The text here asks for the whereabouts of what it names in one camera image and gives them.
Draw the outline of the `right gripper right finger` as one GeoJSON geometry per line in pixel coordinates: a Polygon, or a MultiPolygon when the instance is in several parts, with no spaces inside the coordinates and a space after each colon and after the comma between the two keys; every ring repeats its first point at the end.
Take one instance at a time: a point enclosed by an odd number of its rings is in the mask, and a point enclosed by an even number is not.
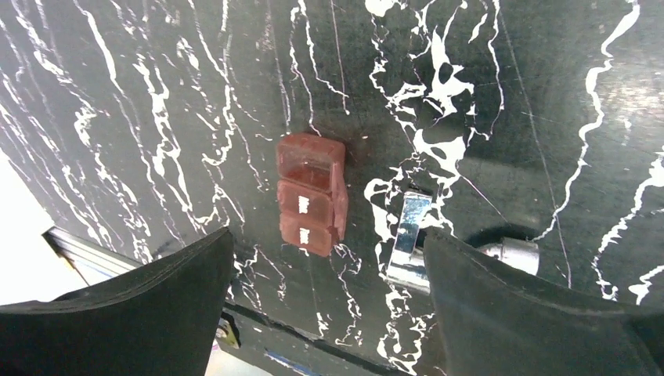
{"type": "Polygon", "coordinates": [[[552,284],[442,231],[424,263],[449,375],[660,375],[663,311],[552,284]]]}

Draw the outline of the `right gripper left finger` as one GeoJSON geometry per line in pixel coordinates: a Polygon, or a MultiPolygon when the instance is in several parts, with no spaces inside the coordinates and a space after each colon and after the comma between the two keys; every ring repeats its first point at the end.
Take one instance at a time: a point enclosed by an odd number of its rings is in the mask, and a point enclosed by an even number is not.
{"type": "Polygon", "coordinates": [[[4,375],[202,375],[233,274],[226,228],[51,302],[1,308],[4,375]]]}

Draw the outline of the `red weekly pill organizer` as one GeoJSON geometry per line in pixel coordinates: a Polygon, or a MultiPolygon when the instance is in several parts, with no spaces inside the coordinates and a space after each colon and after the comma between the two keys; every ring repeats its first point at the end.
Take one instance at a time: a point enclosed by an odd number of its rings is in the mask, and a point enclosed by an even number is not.
{"type": "Polygon", "coordinates": [[[343,143],[313,134],[294,133],[279,141],[277,201],[284,242],[327,257],[344,240],[345,155],[343,143]]]}

